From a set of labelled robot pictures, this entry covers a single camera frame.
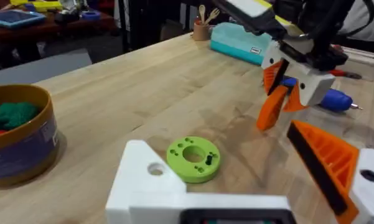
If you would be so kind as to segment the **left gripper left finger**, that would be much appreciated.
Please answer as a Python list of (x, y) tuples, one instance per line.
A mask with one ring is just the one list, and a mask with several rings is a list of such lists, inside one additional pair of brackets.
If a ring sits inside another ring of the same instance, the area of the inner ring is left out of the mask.
[(179, 223), (186, 185), (142, 140), (126, 143), (106, 203), (108, 223)]

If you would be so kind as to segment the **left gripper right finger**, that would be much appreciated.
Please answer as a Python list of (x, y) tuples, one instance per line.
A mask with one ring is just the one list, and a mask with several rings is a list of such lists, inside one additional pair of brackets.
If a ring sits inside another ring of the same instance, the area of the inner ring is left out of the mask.
[(374, 223), (374, 149), (359, 149), (293, 120), (287, 137), (334, 214), (335, 223)]

